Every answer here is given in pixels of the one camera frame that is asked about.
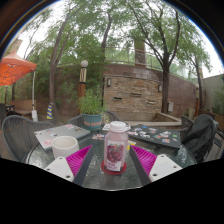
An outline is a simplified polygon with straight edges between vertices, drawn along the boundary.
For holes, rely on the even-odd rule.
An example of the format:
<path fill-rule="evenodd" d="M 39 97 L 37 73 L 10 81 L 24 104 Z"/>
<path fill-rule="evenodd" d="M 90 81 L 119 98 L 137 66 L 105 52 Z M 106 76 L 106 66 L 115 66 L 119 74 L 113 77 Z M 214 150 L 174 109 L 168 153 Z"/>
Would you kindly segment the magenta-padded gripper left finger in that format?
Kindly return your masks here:
<path fill-rule="evenodd" d="M 68 157 L 58 157 L 45 171 L 81 186 L 94 152 L 93 146 L 89 145 Z"/>

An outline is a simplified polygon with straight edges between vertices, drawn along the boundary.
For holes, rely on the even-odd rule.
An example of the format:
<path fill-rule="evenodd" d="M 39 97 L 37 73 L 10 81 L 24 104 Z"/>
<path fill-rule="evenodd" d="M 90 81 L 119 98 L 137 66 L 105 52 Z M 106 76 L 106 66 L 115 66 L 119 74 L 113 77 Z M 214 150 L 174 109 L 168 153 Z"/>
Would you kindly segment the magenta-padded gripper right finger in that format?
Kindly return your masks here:
<path fill-rule="evenodd" d="M 165 154 L 156 156 L 140 147 L 131 145 L 129 152 L 143 186 L 181 170 Z"/>

